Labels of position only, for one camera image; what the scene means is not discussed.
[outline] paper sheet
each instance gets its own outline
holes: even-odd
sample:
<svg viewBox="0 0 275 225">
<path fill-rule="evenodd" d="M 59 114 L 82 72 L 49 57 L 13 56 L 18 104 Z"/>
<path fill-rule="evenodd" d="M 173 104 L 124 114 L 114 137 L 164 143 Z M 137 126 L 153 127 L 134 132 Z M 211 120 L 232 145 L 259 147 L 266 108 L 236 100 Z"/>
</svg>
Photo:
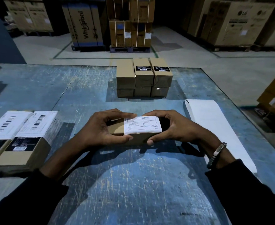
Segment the paper sheet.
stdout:
<svg viewBox="0 0 275 225">
<path fill-rule="evenodd" d="M 226 142 L 234 158 L 241 159 L 252 173 L 257 173 L 254 162 L 214 100 L 187 99 L 185 105 L 192 121 L 213 132 L 221 142 Z"/>
<path fill-rule="evenodd" d="M 124 134 L 134 133 L 161 133 L 161 125 L 158 117 L 146 116 L 124 119 Z"/>
</svg>

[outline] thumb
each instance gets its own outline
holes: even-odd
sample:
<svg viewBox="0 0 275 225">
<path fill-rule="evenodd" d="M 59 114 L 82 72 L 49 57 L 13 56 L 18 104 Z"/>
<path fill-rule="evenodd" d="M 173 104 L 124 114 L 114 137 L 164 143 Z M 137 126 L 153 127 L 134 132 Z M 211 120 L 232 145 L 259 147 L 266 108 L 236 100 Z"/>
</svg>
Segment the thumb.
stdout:
<svg viewBox="0 0 275 225">
<path fill-rule="evenodd" d="M 107 135 L 104 139 L 105 145 L 114 145 L 114 144 L 124 144 L 133 139 L 133 136 L 130 135 L 123 135 L 123 136 L 114 136 L 114 135 Z"/>
<path fill-rule="evenodd" d="M 157 135 L 150 137 L 147 141 L 147 144 L 151 146 L 154 144 L 154 142 L 158 142 L 160 140 L 165 140 L 170 138 L 171 138 L 171 131 L 166 130 L 166 131 L 163 131 L 162 133 L 159 133 Z"/>
</svg>

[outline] blue table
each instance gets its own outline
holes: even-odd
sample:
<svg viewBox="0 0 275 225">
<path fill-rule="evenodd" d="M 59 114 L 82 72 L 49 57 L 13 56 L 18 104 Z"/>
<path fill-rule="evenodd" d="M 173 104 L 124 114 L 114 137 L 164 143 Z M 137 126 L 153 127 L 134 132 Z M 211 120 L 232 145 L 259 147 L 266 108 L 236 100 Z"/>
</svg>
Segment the blue table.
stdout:
<svg viewBox="0 0 275 225">
<path fill-rule="evenodd" d="M 259 179 L 275 193 L 275 149 L 201 70 L 172 68 L 167 98 L 116 95 L 116 68 L 1 64 L 0 117 L 7 110 L 58 110 L 64 125 L 50 151 L 77 133 L 96 111 L 118 108 L 142 115 L 175 109 L 184 99 L 212 99 L 253 159 Z M 84 154 L 65 180 L 69 191 L 49 224 L 228 224 L 204 172 L 203 157 L 171 140 L 153 147 L 106 147 Z M 22 181 L 0 179 L 0 199 Z"/>
</svg>

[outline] black sleeve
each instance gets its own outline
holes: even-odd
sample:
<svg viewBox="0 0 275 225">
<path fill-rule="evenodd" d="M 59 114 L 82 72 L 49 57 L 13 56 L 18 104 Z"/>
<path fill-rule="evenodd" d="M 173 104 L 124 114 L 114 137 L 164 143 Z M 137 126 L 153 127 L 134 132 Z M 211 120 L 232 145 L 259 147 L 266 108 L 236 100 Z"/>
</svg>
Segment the black sleeve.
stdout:
<svg viewBox="0 0 275 225">
<path fill-rule="evenodd" d="M 48 224 L 68 186 L 35 170 L 11 194 L 0 201 L 0 224 Z"/>
<path fill-rule="evenodd" d="M 205 174 L 232 224 L 275 224 L 275 194 L 241 159 Z"/>
</svg>

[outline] metal watch strap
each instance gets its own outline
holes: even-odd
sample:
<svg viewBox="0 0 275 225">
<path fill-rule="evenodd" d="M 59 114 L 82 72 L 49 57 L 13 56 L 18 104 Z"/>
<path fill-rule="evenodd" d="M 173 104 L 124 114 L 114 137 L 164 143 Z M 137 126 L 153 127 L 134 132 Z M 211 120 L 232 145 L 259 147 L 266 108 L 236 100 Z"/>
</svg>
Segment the metal watch strap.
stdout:
<svg viewBox="0 0 275 225">
<path fill-rule="evenodd" d="M 220 154 L 220 152 L 222 151 L 222 149 L 224 147 L 227 146 L 227 143 L 223 142 L 221 143 L 221 145 L 215 150 L 214 154 L 212 155 L 212 157 L 210 158 L 208 164 L 207 164 L 207 168 L 208 169 L 213 169 L 215 167 L 215 165 L 217 164 L 217 159 L 218 155 Z"/>
</svg>

